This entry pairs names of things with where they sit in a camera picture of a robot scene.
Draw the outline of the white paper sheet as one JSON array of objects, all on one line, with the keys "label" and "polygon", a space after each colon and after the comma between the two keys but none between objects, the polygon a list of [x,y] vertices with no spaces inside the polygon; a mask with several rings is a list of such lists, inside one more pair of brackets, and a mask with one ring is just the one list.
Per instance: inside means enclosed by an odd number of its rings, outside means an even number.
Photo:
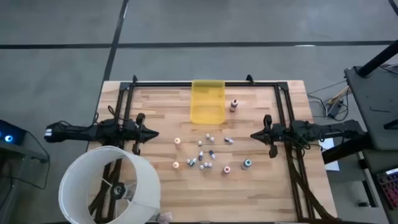
[{"label": "white paper sheet", "polygon": [[[323,141],[319,140],[318,141],[321,149],[321,153],[323,154],[325,151],[333,148],[335,146],[334,141],[332,138],[325,139]],[[338,161],[334,161],[328,164],[325,164],[325,169],[326,171],[332,171],[332,172],[339,172],[340,167],[338,165]]]}]

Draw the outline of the black slanted pole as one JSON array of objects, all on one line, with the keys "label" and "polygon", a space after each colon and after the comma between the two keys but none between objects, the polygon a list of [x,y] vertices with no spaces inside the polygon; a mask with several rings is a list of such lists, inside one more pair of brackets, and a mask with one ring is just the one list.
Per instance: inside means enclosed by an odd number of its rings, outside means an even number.
[{"label": "black slanted pole", "polygon": [[396,54],[398,54],[398,40],[395,40],[391,45],[389,45],[382,52],[377,54],[368,63],[363,65],[358,70],[358,75],[361,78],[367,77],[371,72],[377,69],[377,67],[380,67],[384,62],[388,61]]}]

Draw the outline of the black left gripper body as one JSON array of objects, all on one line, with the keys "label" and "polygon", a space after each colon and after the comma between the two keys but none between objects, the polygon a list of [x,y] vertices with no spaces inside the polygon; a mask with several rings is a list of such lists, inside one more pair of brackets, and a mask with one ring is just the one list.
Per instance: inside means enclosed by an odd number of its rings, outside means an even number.
[{"label": "black left gripper body", "polygon": [[133,154],[140,154],[140,145],[144,144],[144,135],[142,132],[145,114],[138,114],[136,120],[129,119],[126,123],[126,139],[135,141],[132,147]]}]

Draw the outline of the black power strip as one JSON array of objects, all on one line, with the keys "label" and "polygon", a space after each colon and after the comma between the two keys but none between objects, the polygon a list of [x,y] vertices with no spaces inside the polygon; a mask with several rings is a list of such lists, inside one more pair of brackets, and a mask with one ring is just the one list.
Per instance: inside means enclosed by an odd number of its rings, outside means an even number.
[{"label": "black power strip", "polygon": [[340,109],[341,109],[342,106],[343,106],[343,100],[342,99],[339,99],[339,100],[336,100],[336,101],[334,101],[332,103],[329,103],[328,104],[328,111],[327,111],[326,116],[328,118],[333,118],[333,119],[336,118],[337,115],[339,114]]}]

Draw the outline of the grey side table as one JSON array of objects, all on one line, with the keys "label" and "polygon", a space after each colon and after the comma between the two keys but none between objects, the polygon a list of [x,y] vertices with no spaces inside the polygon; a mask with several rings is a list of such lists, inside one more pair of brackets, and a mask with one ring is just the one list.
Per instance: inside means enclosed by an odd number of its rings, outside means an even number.
[{"label": "grey side table", "polygon": [[362,78],[356,68],[345,69],[345,78],[378,150],[398,150],[398,75],[377,68]]}]

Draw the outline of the backlit computer keyboard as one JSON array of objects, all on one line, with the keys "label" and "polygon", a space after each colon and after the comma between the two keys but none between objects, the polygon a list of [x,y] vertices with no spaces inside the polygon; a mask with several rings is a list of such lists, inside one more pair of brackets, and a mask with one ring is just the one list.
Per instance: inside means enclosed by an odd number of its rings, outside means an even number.
[{"label": "backlit computer keyboard", "polygon": [[387,170],[376,175],[377,182],[381,187],[390,210],[398,209],[398,167]]}]

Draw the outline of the small pale lump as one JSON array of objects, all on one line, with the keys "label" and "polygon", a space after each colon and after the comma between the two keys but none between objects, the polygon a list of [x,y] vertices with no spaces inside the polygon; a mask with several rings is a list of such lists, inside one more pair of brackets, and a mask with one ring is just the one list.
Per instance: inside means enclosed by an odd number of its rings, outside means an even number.
[{"label": "small pale lump", "polygon": [[155,220],[159,224],[169,224],[173,220],[172,212],[159,213]]}]

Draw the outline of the black computer with blue light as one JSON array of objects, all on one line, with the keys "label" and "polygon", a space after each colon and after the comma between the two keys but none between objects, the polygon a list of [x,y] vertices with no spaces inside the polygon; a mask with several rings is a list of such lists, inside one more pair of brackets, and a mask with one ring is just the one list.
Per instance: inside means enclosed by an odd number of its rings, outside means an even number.
[{"label": "black computer with blue light", "polygon": [[21,146],[26,132],[26,130],[0,119],[0,141]]}]

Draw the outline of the white lamp shade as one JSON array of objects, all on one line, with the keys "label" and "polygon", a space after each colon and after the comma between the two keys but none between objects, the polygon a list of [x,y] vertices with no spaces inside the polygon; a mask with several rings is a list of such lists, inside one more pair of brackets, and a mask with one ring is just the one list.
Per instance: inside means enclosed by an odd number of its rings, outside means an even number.
[{"label": "white lamp shade", "polygon": [[[63,216],[71,224],[96,224],[88,208],[88,193],[94,176],[111,162],[124,159],[135,170],[135,182],[126,185],[122,199],[127,208],[104,224],[145,224],[160,210],[160,180],[150,164],[141,156],[126,152],[114,146],[101,146],[78,157],[65,172],[58,190],[58,202]],[[108,188],[117,180],[102,179]]]}]

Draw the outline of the black slanted beam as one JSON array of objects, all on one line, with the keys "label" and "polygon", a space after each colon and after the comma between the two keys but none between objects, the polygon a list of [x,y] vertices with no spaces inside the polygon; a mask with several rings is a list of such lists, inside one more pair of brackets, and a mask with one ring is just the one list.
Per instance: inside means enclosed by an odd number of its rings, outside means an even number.
[{"label": "black slanted beam", "polygon": [[346,142],[322,152],[324,164],[342,159],[364,149],[372,149],[373,143],[368,134],[359,134]]}]

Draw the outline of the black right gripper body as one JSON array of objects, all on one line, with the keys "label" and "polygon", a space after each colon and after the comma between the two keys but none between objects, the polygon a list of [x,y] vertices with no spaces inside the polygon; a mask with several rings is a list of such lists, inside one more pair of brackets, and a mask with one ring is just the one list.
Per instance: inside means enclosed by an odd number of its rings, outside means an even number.
[{"label": "black right gripper body", "polygon": [[282,140],[283,127],[280,123],[276,124],[276,128],[272,125],[272,116],[266,114],[264,119],[264,140],[265,144],[269,145],[269,157],[276,157],[278,155],[277,146],[274,144],[276,141]]}]

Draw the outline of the yellow translucent plastic bin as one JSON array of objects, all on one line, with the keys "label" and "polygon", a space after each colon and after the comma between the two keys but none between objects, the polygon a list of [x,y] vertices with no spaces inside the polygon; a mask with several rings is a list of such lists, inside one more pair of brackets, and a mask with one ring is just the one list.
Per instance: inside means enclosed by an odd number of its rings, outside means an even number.
[{"label": "yellow translucent plastic bin", "polygon": [[225,121],[224,80],[193,80],[190,121],[194,124],[218,125]]}]

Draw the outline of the black aluminium table frame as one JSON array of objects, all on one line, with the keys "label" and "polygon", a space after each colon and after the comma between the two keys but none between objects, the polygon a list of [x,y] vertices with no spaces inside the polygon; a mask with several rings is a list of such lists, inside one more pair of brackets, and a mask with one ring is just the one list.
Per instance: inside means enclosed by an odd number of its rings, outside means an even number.
[{"label": "black aluminium table frame", "polygon": [[[227,81],[225,97],[237,99],[238,110],[218,125],[193,124],[189,117],[191,82],[121,82],[116,113],[122,118],[144,113],[145,124],[159,132],[141,147],[141,155],[158,171],[161,207],[172,212],[174,222],[194,224],[301,222],[313,217],[312,204],[297,185],[306,178],[303,159],[294,160],[289,142],[271,159],[269,147],[250,138],[262,129],[270,113],[288,126],[294,119],[287,81]],[[174,139],[180,138],[177,150]],[[229,144],[224,139],[234,141]],[[212,159],[209,151],[215,153]],[[203,151],[203,160],[199,153]],[[193,166],[187,159],[197,161]],[[250,159],[249,169],[241,168]],[[179,169],[172,164],[179,163]],[[200,165],[212,163],[212,168]],[[223,175],[223,168],[231,172]]]}]

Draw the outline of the grey glass side desk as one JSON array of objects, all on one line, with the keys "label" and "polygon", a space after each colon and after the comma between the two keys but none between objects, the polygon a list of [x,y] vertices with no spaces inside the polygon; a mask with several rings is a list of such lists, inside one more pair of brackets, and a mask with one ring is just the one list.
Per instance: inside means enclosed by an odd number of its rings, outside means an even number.
[{"label": "grey glass side desk", "polygon": [[[21,156],[22,158],[22,163],[21,163],[21,168],[19,169],[20,173],[18,177],[13,176],[12,174],[9,175],[3,175],[2,177],[7,178],[10,180],[11,183],[13,183],[15,180],[21,181],[25,184],[31,185],[37,189],[44,190],[47,188],[48,184],[48,177],[49,177],[49,171],[50,171],[50,155],[47,152],[47,150],[41,145],[40,141],[31,133],[27,132],[34,140],[36,143],[40,146],[41,150],[43,150],[44,153],[39,153],[32,151],[30,149],[26,149],[22,146],[17,146],[11,143],[6,142],[5,140],[0,140],[0,149],[3,151],[6,151],[7,153],[14,153],[17,154],[18,156]],[[44,180],[44,185],[41,187],[37,184],[33,184],[32,182],[29,182],[28,180],[25,180],[22,178],[25,172],[25,168],[23,165],[27,165],[31,159],[37,159],[40,163],[47,163],[47,172],[45,175],[45,180]]]}]

